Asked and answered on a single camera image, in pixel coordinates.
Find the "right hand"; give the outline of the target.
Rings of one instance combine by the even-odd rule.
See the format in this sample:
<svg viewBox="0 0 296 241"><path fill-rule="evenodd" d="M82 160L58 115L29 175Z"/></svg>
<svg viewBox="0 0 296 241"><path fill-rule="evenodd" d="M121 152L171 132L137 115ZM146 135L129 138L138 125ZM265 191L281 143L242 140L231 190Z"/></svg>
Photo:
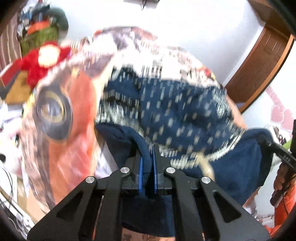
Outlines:
<svg viewBox="0 0 296 241"><path fill-rule="evenodd" d="M295 185L295 178L293 178L289 184L285 184L285 176L287 171L288 167L281 163L273 184L275 191L282 190L283 188L286 189L287 187L291 189Z"/></svg>

